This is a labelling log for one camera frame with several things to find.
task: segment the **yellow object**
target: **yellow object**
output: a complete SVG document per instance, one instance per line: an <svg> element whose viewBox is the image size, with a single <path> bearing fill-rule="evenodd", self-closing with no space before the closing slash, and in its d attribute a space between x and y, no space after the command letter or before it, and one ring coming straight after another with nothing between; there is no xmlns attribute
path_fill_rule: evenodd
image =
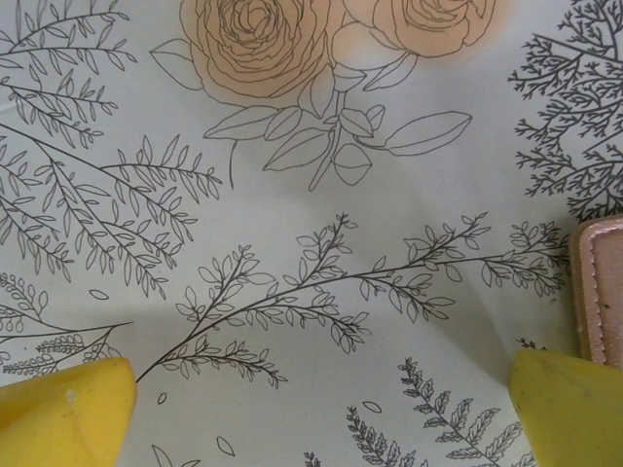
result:
<svg viewBox="0 0 623 467"><path fill-rule="evenodd" d="M538 467L623 466L623 371L521 350L509 392Z"/></svg>
<svg viewBox="0 0 623 467"><path fill-rule="evenodd" d="M125 358L0 387L0 466L113 467L135 401Z"/></svg>

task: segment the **botanical illustration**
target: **botanical illustration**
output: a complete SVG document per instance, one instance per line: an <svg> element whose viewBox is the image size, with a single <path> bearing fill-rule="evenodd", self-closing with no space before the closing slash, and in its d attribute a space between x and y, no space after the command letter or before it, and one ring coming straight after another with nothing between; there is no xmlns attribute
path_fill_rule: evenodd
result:
<svg viewBox="0 0 623 467"><path fill-rule="evenodd" d="M443 391L435 395L433 379L424 378L422 370L418 369L417 362L407 358L398 369L403 373L402 383L407 386L404 394L414 400L416 404L414 411L425 415L422 430L418 433L419 437L424 437L427 433L436 434L435 443L449 447L446 459L455 461L457 466L474 467L500 467L511 461L505 456L522 433L518 421L511 423L501 433L493 436L489 433L489 428L499 413L499 409L486 409L475 417L470 417L473 399L462 399L450 413L452 392ZM417 463L415 450L404 453L395 441L388 446L385 435L366 423L356 407L348 408L347 421L348 430L353 433L352 438L367 464L384 467L452 465L444 459L431 461L430 464L428 459L424 459ZM305 459L306 467L320 467L321 465L320 459L313 452L306 452ZM512 467L536 467L536 463L532 454L526 453L514 462Z"/></svg>
<svg viewBox="0 0 623 467"><path fill-rule="evenodd" d="M117 1L85 3L25 9L18 0L15 30L0 30L0 101L11 103L0 114L0 245L18 248L37 274L70 281L80 262L164 298L167 278L155 271L174 269L193 240L184 205L218 198L221 182L179 136L165 149L144 136L116 163L92 159L99 119L118 109L100 73L136 59L114 39L128 20Z"/></svg>
<svg viewBox="0 0 623 467"><path fill-rule="evenodd" d="M473 45L494 9L495 0L183 0L186 38L157 46L152 57L184 88L237 109L204 135L233 142L232 187L238 145L249 141L273 148L264 170L312 167L310 191L330 169L356 185L373 157L436 151L472 117L416 110L387 127L383 105L361 108L350 97L399 87L419 57Z"/></svg>
<svg viewBox="0 0 623 467"><path fill-rule="evenodd" d="M101 358L118 357L111 334L129 323L73 329L50 317L50 295L11 273L0 273L0 368L38 377ZM54 300L54 306L62 306Z"/></svg>
<svg viewBox="0 0 623 467"><path fill-rule="evenodd" d="M381 257L367 270L347 271L343 256L352 253L347 235L357 228L346 214L296 241L301 257L293 270L276 275L261 268L249 246L239 246L223 258L199 268L206 290L186 289L184 301L176 305L189 322L186 337L147 368L138 380L162 368L188 379L202 367L236 369L253 381L264 377L278 388L286 378L268 360L269 350L251 350L244 341L232 341L225 348L210 343L210 336L226 326L316 326L327 329L333 343L351 353L370 334L364 324L367 312L344 315L338 305L340 292L334 287L343 282L358 284L361 298L384 301L411 322L418 319L446 320L452 315L455 299L436 292L445 281L462 282L463 268L480 272L489 287L504 283L533 289L538 296L550 296L564 285L568 265L567 238L554 224L511 227L507 249L480 252L479 242L490 231L483 224L486 214L462 216L451 227L422 226L418 236L404 239L404 257L394 262ZM244 289L251 300L239 301Z"/></svg>
<svg viewBox="0 0 623 467"><path fill-rule="evenodd" d="M201 463L200 460L189 460L182 464L173 463L173 461L171 461L170 457L166 454L166 452L164 452L159 447L153 445L152 450L156 455L156 462L158 463L158 467L195 467L196 465L199 465Z"/></svg>
<svg viewBox="0 0 623 467"><path fill-rule="evenodd" d="M517 155L531 170L527 194L565 196L579 221L623 212L623 2L571 0L555 35L534 34L510 81L542 103L517 133L533 145Z"/></svg>

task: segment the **peach rose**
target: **peach rose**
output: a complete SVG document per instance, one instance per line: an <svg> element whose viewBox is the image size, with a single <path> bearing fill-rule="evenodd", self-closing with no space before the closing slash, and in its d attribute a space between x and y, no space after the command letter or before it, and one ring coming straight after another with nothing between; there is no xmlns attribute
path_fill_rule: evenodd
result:
<svg viewBox="0 0 623 467"><path fill-rule="evenodd" d="M495 0L344 0L384 45L427 57L458 52L487 31Z"/></svg>
<svg viewBox="0 0 623 467"><path fill-rule="evenodd" d="M210 96L224 103L285 107L329 63L344 5L342 0L183 0L180 15Z"/></svg>

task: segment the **fern drawing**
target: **fern drawing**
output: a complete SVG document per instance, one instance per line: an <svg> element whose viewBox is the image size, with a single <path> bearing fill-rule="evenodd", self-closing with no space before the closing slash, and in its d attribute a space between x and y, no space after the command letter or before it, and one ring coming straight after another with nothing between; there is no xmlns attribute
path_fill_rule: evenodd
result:
<svg viewBox="0 0 623 467"><path fill-rule="evenodd" d="M36 377L102 358L118 357L112 333L129 323L84 329L54 324L48 317L49 295L33 284L0 273L0 368L6 375ZM27 352L32 356L25 358Z"/></svg>
<svg viewBox="0 0 623 467"><path fill-rule="evenodd" d="M533 144L517 154L517 165L532 172L526 193L567 197L568 212L579 221L618 214L623 2L571 0L558 29L560 37L533 34L525 64L509 79L525 99L542 102L537 119L517 126Z"/></svg>
<svg viewBox="0 0 623 467"><path fill-rule="evenodd" d="M361 419L356 407L349 407L347 414L348 430L357 444L357 449L363 454L363 460L369 465L382 467L428 467L428 460L416 463L414 450L403 453L395 441L387 445L385 435ZM305 467L320 467L320 460L313 452L305 453Z"/></svg>
<svg viewBox="0 0 623 467"><path fill-rule="evenodd" d="M424 379L422 370L418 370L418 363L411 358L405 360L404 365L398 369L405 373L402 378L403 384L409 386L404 394L416 400L418 403L414 410L424 415L429 415L424 428L437 429L441 434L436 438L437 443L456 445L446 457L453 460L470 460L474 466L499 467L506 451L522 433L519 421L508 425L494 439L483 446L483 437L491 425L499 409L487 409L472 416L470 419L470 406L473 399L462 399L457 407L449 413L451 391L438 392L435 397L435 388L432 379ZM513 467L536 467L531 453L525 454L513 464Z"/></svg>
<svg viewBox="0 0 623 467"><path fill-rule="evenodd" d="M23 123L0 117L0 246L18 247L37 274L70 281L80 262L165 298L167 278L155 271L174 269L193 240L197 219L185 206L219 198L221 181L179 135L161 150L144 136L135 156L119 150L117 163L89 157L103 135L93 127L118 108L100 70L136 62L126 40L113 41L129 20L116 4L40 0L28 12L17 1L15 32L0 31L0 98L5 91ZM98 186L88 183L94 176Z"/></svg>

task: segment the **small leaf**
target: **small leaf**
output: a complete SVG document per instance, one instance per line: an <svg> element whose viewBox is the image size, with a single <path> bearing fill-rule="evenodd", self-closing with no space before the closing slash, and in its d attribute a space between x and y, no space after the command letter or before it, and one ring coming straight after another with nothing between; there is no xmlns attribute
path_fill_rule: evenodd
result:
<svg viewBox="0 0 623 467"><path fill-rule="evenodd" d="M183 39L171 39L150 51L159 66L187 90L202 90L202 79L195 71L190 44Z"/></svg>
<svg viewBox="0 0 623 467"><path fill-rule="evenodd" d="M330 138L326 131L307 128L288 139L264 166L264 170L281 171L302 167L322 157L329 147Z"/></svg>
<svg viewBox="0 0 623 467"><path fill-rule="evenodd" d="M383 68L363 90L384 90L399 85L406 80L418 64L416 54L405 54L400 60L396 60Z"/></svg>
<svg viewBox="0 0 623 467"><path fill-rule="evenodd" d="M385 106L384 105L375 105L368 112L366 112L366 117L368 121L370 121L370 125L372 125L372 130L376 131L383 124L383 117L385 116Z"/></svg>
<svg viewBox="0 0 623 467"><path fill-rule="evenodd" d="M374 130L366 114L360 110L344 109L340 113L340 123L344 130L355 136L372 137Z"/></svg>
<svg viewBox="0 0 623 467"><path fill-rule="evenodd" d="M12 60L9 60L8 58L2 58L2 57L0 57L0 67L1 68L23 68L23 66L21 66L16 61L12 61Z"/></svg>
<svg viewBox="0 0 623 467"><path fill-rule="evenodd" d="M253 106L242 109L209 129L204 138L246 141L264 136L269 123L276 115L273 107Z"/></svg>
<svg viewBox="0 0 623 467"><path fill-rule="evenodd" d="M335 78L331 66L326 65L320 74L308 83L299 95L299 107L316 115L319 119L326 112L333 98Z"/></svg>
<svg viewBox="0 0 623 467"><path fill-rule="evenodd" d="M346 68L340 63L336 63L333 74L335 75L335 90L337 92L348 92L366 78L364 73Z"/></svg>
<svg viewBox="0 0 623 467"><path fill-rule="evenodd" d="M91 296L96 299L96 300L109 300L110 297L108 297L108 295L106 295L104 292L102 292L101 290L97 290L97 289L90 289L89 294L91 294Z"/></svg>
<svg viewBox="0 0 623 467"><path fill-rule="evenodd" d="M446 269L446 275L448 276L450 280L452 280L453 282L463 281L463 278L461 277L460 272L458 272L457 268L455 268L452 265L445 265L445 269Z"/></svg>
<svg viewBox="0 0 623 467"><path fill-rule="evenodd" d="M221 450L221 452L230 455L231 457L236 457L236 453L234 452L232 445L230 445L230 443L222 436L216 437L216 446Z"/></svg>
<svg viewBox="0 0 623 467"><path fill-rule="evenodd" d="M264 139L275 141L290 134L301 122L303 111L299 107L286 107L270 121L264 133Z"/></svg>
<svg viewBox="0 0 623 467"><path fill-rule="evenodd" d="M156 455L156 460L158 461L158 465L160 467L173 467L173 463L171 462L171 459L168 458L168 455L166 455L166 452L164 452L162 449L158 448L157 446L153 446L153 445L152 445L152 449L154 450L154 454Z"/></svg>
<svg viewBox="0 0 623 467"><path fill-rule="evenodd" d="M361 148L345 144L335 157L334 165L342 181L354 186L365 178L372 162Z"/></svg>
<svg viewBox="0 0 623 467"><path fill-rule="evenodd" d="M420 156L431 153L459 138L471 123L471 116L446 112L408 122L385 142L394 156Z"/></svg>
<svg viewBox="0 0 623 467"><path fill-rule="evenodd" d="M383 410L381 409L381 406L379 404L377 404L376 402L365 401L365 402L362 402L361 404L363 405L363 407L365 407L366 409L368 409L372 413L382 413L383 412Z"/></svg>

